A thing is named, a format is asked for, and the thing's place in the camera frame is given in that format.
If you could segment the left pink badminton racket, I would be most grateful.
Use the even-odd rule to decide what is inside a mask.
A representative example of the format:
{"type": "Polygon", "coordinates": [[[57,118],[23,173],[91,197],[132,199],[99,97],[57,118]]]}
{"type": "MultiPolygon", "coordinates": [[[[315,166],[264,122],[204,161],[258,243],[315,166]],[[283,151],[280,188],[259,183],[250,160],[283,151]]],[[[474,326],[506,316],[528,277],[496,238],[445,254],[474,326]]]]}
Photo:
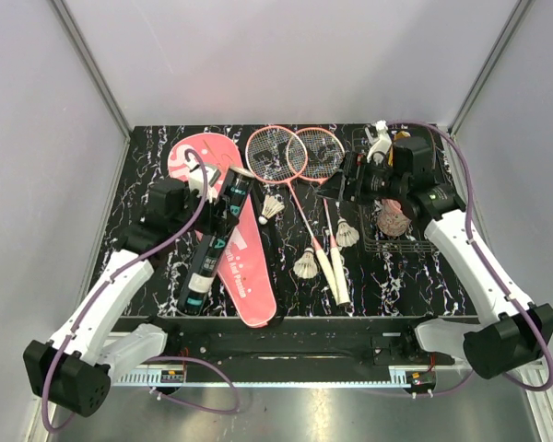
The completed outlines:
{"type": "MultiPolygon", "coordinates": [[[[302,141],[294,132],[284,126],[267,125],[257,129],[249,137],[245,147],[245,159],[248,169],[259,181],[288,187],[301,220],[309,233],[311,240],[309,247],[313,248],[312,241],[317,237],[314,235],[293,186],[293,181],[300,176],[308,161],[306,147],[302,141]]],[[[318,272],[324,276],[315,253],[314,257],[318,272]]]]}

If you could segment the pink badminton racket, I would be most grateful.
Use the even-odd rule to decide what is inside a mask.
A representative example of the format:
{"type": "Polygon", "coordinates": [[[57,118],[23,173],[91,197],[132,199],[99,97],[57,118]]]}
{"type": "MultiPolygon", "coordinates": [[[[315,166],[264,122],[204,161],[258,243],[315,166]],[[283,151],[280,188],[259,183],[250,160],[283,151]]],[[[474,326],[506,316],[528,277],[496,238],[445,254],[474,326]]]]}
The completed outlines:
{"type": "MultiPolygon", "coordinates": [[[[308,161],[306,147],[302,141],[294,132],[284,126],[267,125],[257,129],[249,137],[245,147],[245,159],[248,169],[259,181],[288,187],[301,220],[309,233],[311,240],[309,247],[313,248],[312,241],[317,237],[314,235],[293,186],[293,181],[300,176],[308,161]]],[[[318,272],[324,276],[315,253],[314,257],[318,272]]]]}
{"type": "MultiPolygon", "coordinates": [[[[323,184],[338,171],[343,162],[345,156],[343,146],[333,133],[320,127],[299,129],[296,135],[305,145],[308,155],[307,164],[300,173],[300,177],[306,181],[323,184]]],[[[350,297],[342,258],[336,243],[328,202],[324,198],[322,202],[324,204],[330,255],[326,256],[317,239],[312,241],[313,248],[326,282],[330,285],[335,303],[345,308],[350,303],[350,297]]]]}

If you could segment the pink patterned cup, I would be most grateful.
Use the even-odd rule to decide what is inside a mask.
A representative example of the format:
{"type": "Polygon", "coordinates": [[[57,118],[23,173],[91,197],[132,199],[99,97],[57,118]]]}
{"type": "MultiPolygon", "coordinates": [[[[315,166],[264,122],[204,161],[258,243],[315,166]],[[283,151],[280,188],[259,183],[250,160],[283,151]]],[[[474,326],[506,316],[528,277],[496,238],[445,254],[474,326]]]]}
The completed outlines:
{"type": "Polygon", "coordinates": [[[399,237],[406,233],[411,220],[403,214],[402,206],[396,200],[384,199],[377,218],[377,226],[384,235],[399,237]]]}

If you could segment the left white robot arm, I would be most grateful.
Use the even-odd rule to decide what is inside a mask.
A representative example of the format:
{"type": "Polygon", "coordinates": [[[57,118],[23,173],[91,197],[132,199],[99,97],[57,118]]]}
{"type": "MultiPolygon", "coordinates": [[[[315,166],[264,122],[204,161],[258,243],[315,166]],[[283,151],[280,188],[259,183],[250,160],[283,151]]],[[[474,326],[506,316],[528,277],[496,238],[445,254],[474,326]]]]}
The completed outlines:
{"type": "Polygon", "coordinates": [[[29,343],[23,360],[31,389],[43,404],[52,402],[73,415],[90,417],[113,383],[153,362],[198,364],[223,374],[203,359],[180,355],[181,343],[171,336],[177,328],[158,317],[112,344],[105,343],[125,306],[178,238],[191,230],[226,233],[237,226],[239,220],[228,205],[248,196],[242,187],[246,172],[230,168],[227,190],[210,199],[219,176],[217,168],[204,164],[191,169],[187,181],[157,182],[140,218],[124,231],[120,248],[75,313],[47,342],[29,343]]]}

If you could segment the shuttlecock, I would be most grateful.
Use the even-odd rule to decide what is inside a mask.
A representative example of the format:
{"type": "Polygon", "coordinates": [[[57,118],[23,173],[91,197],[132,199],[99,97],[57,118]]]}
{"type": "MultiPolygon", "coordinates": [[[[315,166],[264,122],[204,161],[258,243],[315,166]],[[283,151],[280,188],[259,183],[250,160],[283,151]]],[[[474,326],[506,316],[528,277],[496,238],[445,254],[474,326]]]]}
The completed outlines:
{"type": "Polygon", "coordinates": [[[339,248],[353,247],[359,242],[359,232],[341,217],[337,221],[335,241],[339,248]]]}
{"type": "Polygon", "coordinates": [[[259,223],[266,225],[272,217],[279,214],[284,208],[285,205],[275,195],[266,195],[262,212],[258,217],[259,223]]]}
{"type": "Polygon", "coordinates": [[[312,279],[318,274],[317,264],[315,262],[314,250],[308,247],[304,250],[301,257],[295,261],[293,272],[301,279],[312,279]]]}

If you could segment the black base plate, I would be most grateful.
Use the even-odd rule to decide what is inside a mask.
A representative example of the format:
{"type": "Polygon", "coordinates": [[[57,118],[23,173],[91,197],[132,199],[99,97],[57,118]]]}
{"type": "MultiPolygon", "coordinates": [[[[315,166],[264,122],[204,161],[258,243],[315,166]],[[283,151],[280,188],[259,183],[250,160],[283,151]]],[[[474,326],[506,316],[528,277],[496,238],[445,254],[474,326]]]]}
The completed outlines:
{"type": "Polygon", "coordinates": [[[450,365],[405,345],[409,319],[285,318],[249,328],[234,318],[180,318],[182,347],[221,369],[233,382],[306,383],[388,381],[390,366],[450,365]]]}

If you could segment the right pink badminton racket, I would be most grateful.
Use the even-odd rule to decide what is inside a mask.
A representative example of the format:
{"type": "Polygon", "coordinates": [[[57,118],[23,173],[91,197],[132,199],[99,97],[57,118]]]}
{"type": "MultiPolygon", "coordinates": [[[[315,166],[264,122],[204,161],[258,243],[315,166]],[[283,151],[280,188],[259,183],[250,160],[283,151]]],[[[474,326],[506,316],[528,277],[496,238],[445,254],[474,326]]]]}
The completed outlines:
{"type": "MultiPolygon", "coordinates": [[[[345,156],[343,146],[333,133],[320,127],[299,129],[296,135],[305,145],[308,155],[307,164],[300,173],[300,177],[306,181],[323,184],[338,171],[343,162],[345,156]]],[[[324,198],[322,202],[324,204],[330,255],[326,256],[317,239],[312,241],[313,248],[326,282],[330,285],[335,303],[345,308],[350,303],[350,297],[342,258],[336,243],[328,202],[324,198]]]]}

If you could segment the black shuttlecock tube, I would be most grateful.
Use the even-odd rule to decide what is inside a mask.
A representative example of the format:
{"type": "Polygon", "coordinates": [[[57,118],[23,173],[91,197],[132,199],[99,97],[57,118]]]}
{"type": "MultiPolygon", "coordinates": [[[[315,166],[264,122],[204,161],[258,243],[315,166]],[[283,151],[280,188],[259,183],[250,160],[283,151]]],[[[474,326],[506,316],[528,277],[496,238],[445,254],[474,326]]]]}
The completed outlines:
{"type": "MultiPolygon", "coordinates": [[[[241,211],[251,191],[254,175],[243,167],[230,166],[230,168],[235,168],[237,171],[236,181],[229,188],[229,196],[232,197],[230,210],[236,215],[239,224],[241,211]]],[[[228,238],[211,235],[202,235],[200,238],[179,295],[178,308],[183,315],[196,316],[201,313],[217,275],[219,262],[234,229],[228,238]]]]}

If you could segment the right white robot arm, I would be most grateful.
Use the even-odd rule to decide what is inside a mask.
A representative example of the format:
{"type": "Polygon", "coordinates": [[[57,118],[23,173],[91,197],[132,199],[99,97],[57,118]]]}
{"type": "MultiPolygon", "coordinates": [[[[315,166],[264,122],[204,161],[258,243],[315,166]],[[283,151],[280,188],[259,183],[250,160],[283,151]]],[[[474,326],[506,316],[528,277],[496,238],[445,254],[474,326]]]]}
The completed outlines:
{"type": "Polygon", "coordinates": [[[407,137],[391,152],[393,158],[382,162],[347,153],[318,194],[359,205],[399,202],[402,213],[449,263],[478,319],[476,324],[421,320],[399,344],[403,359],[416,366],[432,353],[450,355],[492,379],[545,356],[553,308],[537,305],[492,255],[454,187],[437,180],[434,148],[421,137],[407,137]]]}

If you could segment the pink racket bag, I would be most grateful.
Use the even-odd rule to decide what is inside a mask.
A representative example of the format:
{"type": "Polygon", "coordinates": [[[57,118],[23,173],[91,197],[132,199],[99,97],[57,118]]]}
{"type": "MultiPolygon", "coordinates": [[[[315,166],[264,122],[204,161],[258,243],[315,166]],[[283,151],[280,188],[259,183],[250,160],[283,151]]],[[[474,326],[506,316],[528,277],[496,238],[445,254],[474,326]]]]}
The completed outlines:
{"type": "MultiPolygon", "coordinates": [[[[205,163],[219,168],[221,179],[230,166],[243,167],[238,147],[227,136],[194,134],[172,148],[168,159],[171,177],[187,181],[186,163],[192,161],[185,157],[188,149],[196,151],[205,163]]],[[[240,319],[247,326],[264,327],[276,315],[277,302],[249,195],[242,208],[239,224],[221,257],[216,277],[225,286],[240,319]]]]}

